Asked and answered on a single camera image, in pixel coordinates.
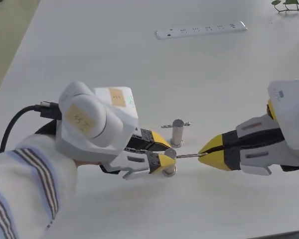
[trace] metal cylinder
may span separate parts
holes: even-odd
[[[164,154],[173,159],[176,159],[176,155],[177,155],[176,151],[172,148],[167,149]],[[176,174],[176,172],[177,172],[177,168],[176,168],[176,165],[174,165],[172,167],[169,167],[169,168],[163,170],[163,175],[165,177],[172,177]]]
[[[174,148],[179,148],[183,144],[184,125],[185,123],[181,119],[176,119],[173,121],[173,130],[170,143]]]

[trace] white sleeve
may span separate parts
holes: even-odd
[[[77,169],[46,135],[0,154],[0,239],[40,239],[75,195]]]

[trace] power outlet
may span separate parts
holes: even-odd
[[[217,33],[229,33],[229,32],[239,32],[246,31],[247,28],[243,22],[215,25],[215,26],[192,26],[183,28],[170,28],[169,30],[156,31],[156,36],[158,39],[169,39],[178,38],[186,36],[202,36]]]

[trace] label sticker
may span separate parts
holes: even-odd
[[[129,96],[129,97],[128,97],[128,103],[129,103],[131,106],[135,106],[135,104],[134,104],[134,99],[133,99],[132,96]]]
[[[65,118],[84,135],[88,135],[95,126],[95,121],[76,104],[70,106]]]
[[[109,88],[112,105],[119,107],[126,107],[125,99],[122,90]]]

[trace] black cable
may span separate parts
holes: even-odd
[[[5,151],[5,147],[6,147],[6,143],[8,141],[9,135],[11,133],[11,130],[15,124],[15,122],[25,113],[29,112],[29,111],[36,111],[36,112],[40,112],[41,111],[41,106],[40,105],[34,105],[34,106],[28,106],[23,108],[22,110],[20,110],[18,113],[16,113],[16,115],[11,119],[10,123],[8,124],[2,141],[1,141],[1,145],[0,145],[0,153],[3,153]]]

